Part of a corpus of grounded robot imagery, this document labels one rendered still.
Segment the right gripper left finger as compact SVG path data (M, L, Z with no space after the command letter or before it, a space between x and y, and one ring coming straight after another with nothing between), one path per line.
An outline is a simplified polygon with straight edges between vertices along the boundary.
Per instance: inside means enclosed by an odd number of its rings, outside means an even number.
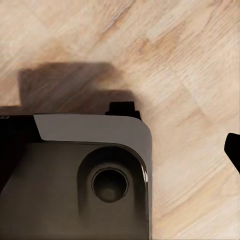
M0 138L0 193L26 153L22 133Z

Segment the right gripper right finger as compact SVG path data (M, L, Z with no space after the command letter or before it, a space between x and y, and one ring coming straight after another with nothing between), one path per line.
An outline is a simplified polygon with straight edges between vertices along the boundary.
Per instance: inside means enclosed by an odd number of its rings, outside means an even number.
M225 141L224 150L240 172L240 135L229 133Z

